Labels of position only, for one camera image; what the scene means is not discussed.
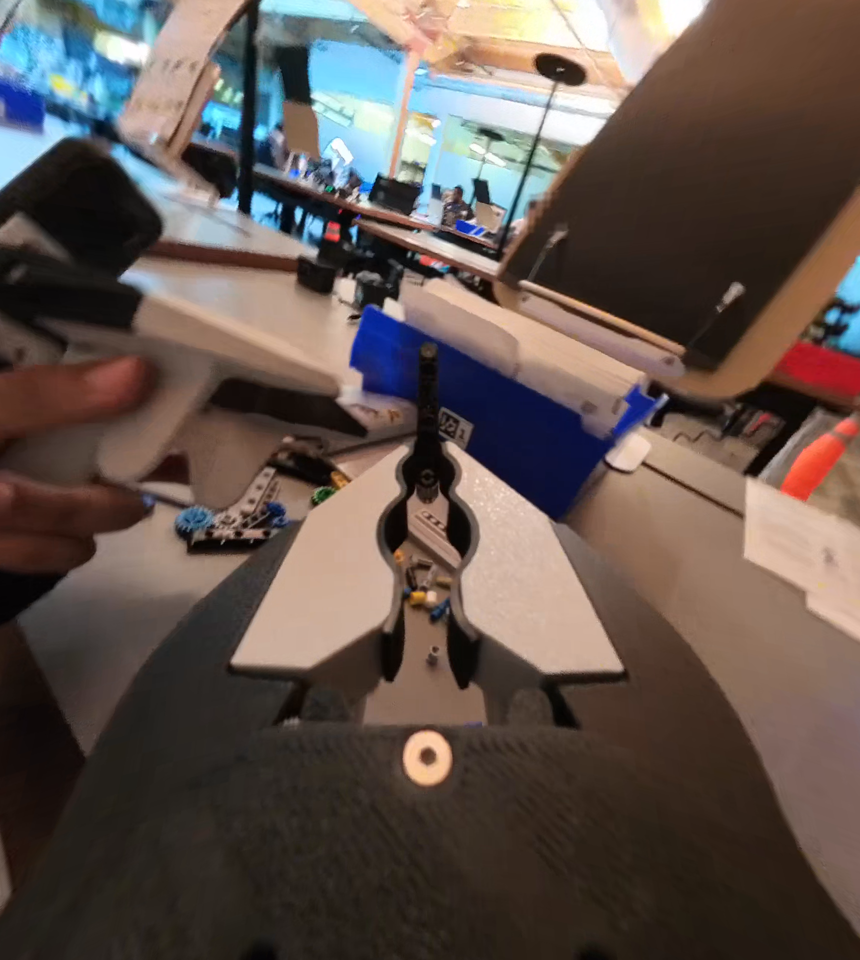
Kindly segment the cardboard sheet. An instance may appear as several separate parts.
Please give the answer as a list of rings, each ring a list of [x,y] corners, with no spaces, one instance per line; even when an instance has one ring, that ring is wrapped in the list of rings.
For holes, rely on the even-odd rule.
[[[246,6],[245,1],[172,2],[116,122],[127,147],[151,157],[182,156],[220,78],[216,51]]]

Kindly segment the black computer monitor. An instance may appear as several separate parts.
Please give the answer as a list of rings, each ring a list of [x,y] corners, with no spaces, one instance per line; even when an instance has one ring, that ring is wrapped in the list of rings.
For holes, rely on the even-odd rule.
[[[380,210],[388,210],[409,218],[419,205],[422,190],[419,183],[377,174],[368,191],[367,201]]]

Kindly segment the white printed paper bag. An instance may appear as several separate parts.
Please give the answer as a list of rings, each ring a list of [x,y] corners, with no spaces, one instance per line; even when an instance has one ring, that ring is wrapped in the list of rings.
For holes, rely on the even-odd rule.
[[[605,437],[627,412],[644,372],[442,279],[406,284],[402,320],[576,413]]]

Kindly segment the grey lego beam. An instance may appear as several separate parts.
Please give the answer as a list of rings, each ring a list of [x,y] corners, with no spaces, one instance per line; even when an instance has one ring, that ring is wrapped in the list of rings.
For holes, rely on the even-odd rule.
[[[448,538],[447,523],[432,510],[420,507],[408,511],[409,540],[449,570],[457,570],[462,557]]]

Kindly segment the black panel with wooden edge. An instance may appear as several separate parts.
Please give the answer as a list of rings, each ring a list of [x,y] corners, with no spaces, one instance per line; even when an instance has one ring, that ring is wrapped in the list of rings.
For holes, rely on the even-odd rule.
[[[709,2],[565,164],[494,291],[728,400],[859,256],[860,1]]]

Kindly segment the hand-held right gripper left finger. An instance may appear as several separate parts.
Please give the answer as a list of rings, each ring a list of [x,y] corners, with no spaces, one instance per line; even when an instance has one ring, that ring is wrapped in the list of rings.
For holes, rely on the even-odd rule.
[[[233,673],[337,690],[351,704],[397,678],[402,585],[382,523],[409,453],[397,446],[308,513],[232,654]]]

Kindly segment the pile of small lego pieces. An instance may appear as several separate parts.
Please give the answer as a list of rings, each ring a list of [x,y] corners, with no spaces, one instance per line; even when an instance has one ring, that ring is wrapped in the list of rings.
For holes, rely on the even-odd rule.
[[[398,547],[393,558],[402,574],[405,604],[422,610],[432,624],[446,624],[450,617],[452,571],[442,561],[409,546]]]

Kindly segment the lego instruction booklet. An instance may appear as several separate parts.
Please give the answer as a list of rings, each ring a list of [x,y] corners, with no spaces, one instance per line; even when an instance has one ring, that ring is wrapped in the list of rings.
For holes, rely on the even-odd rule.
[[[417,407],[404,398],[343,386],[337,403],[374,442],[408,436],[417,426]]]

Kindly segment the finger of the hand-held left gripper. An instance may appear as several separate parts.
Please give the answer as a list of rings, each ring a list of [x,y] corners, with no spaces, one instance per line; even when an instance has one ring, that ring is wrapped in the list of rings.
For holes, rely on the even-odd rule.
[[[133,317],[142,338],[206,354],[215,386],[204,401],[218,409],[349,437],[368,428],[341,402],[331,366],[271,332],[164,294],[145,294]]]

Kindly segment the blue plastic bin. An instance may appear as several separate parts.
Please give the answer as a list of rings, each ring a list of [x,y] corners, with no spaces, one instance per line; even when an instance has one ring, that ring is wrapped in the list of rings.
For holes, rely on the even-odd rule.
[[[605,456],[663,404],[633,387],[615,426],[596,437],[583,414],[374,305],[364,307],[350,365],[365,391],[416,402],[424,342],[437,346],[441,438],[553,520],[568,512]]]

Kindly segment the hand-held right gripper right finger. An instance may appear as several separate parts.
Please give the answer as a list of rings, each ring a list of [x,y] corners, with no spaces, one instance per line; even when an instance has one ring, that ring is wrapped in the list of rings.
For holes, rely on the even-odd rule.
[[[447,652],[458,685],[479,690],[487,714],[507,714],[520,690],[625,680],[559,525],[453,442],[443,450],[455,473]]]

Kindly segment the person's left hand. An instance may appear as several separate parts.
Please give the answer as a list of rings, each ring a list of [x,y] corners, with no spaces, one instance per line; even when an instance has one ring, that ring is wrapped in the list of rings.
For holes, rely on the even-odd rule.
[[[138,407],[153,387],[138,357],[0,373],[0,451],[12,442],[107,421]],[[140,492],[88,481],[49,486],[0,471],[0,570],[64,574],[84,565],[99,535],[142,521]]]

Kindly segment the white paper sheets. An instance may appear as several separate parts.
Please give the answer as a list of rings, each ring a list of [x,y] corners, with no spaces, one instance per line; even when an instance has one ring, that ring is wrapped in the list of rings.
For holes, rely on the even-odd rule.
[[[799,589],[811,614],[860,643],[860,528],[855,524],[748,479],[743,557]]]

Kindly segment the grey and black lego assembly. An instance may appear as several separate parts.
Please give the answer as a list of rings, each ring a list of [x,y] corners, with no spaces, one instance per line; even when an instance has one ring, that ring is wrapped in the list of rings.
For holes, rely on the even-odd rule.
[[[213,526],[183,541],[187,554],[238,555],[256,551],[291,524],[280,501],[280,477],[272,465],[264,466],[236,502],[211,510]]]

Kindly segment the orange traffic cone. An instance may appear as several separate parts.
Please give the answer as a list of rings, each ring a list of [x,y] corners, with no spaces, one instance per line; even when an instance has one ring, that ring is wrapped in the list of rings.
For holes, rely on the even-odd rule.
[[[839,421],[802,450],[784,476],[779,491],[798,501],[808,501],[859,434],[860,411]]]

